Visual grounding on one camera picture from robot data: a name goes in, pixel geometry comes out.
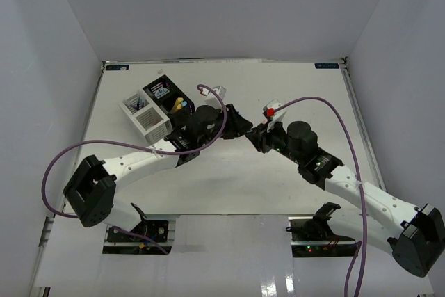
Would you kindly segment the blue gel pen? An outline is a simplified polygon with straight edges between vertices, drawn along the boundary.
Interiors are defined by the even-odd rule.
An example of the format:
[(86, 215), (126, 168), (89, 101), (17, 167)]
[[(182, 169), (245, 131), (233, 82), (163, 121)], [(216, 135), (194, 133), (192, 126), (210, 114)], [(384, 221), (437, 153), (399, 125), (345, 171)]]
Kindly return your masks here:
[(145, 106), (145, 100), (140, 92), (138, 92), (137, 102), (136, 102), (136, 110), (139, 111)]

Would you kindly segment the pale yellow highlighter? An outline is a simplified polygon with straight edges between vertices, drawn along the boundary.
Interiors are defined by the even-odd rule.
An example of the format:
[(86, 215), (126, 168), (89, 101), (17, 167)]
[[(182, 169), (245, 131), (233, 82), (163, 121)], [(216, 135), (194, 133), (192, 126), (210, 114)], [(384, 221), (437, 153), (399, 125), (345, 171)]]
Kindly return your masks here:
[(181, 105), (182, 104), (182, 102), (184, 101), (184, 98), (183, 97), (178, 97), (176, 100), (175, 100), (175, 103), (174, 103), (174, 106), (173, 106), (173, 110), (175, 110), (179, 105)]

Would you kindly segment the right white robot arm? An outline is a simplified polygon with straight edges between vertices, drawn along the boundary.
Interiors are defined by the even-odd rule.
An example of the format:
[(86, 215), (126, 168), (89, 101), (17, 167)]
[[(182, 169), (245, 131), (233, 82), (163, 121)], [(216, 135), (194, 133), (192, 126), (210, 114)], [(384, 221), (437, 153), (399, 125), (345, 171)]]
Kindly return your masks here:
[(357, 175), (334, 155), (318, 145), (318, 136), (303, 121), (287, 128), (261, 124), (250, 130), (247, 139), (261, 153), (275, 150), (296, 163), (302, 178), (320, 189), (365, 208), (368, 240), (390, 254), (408, 273), (425, 277), (444, 252), (444, 221), (430, 204), (422, 207), (399, 200)]

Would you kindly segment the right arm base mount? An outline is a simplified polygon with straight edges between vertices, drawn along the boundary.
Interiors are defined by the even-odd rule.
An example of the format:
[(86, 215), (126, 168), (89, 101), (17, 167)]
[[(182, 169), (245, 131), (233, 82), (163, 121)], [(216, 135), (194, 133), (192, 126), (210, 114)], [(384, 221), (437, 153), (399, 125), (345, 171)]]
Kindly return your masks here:
[(356, 240), (334, 234), (326, 221), (291, 219), (286, 231), (291, 235), (293, 258), (352, 257)]

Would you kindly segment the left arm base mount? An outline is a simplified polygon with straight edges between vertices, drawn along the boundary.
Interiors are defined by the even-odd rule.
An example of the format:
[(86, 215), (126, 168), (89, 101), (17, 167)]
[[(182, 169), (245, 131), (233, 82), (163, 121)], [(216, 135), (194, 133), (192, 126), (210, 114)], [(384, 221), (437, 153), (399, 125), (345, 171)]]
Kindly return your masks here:
[(168, 220), (140, 223), (131, 235), (108, 228), (102, 249), (109, 255), (168, 255), (175, 236), (175, 224)]

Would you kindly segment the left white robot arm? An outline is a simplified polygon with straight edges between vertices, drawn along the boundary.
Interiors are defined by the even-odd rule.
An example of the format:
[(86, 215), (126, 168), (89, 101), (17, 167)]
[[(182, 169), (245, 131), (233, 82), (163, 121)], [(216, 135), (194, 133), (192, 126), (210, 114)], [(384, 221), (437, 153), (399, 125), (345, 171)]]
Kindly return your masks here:
[(215, 137), (234, 139), (244, 136), (252, 123), (232, 104), (221, 111), (200, 106), (184, 127), (149, 146), (124, 156), (100, 160), (84, 158), (71, 176), (63, 194), (84, 227), (100, 223), (117, 226), (131, 240), (141, 240), (147, 232), (145, 214), (134, 203), (117, 199), (126, 186), (159, 171), (173, 169), (198, 157), (200, 148)]

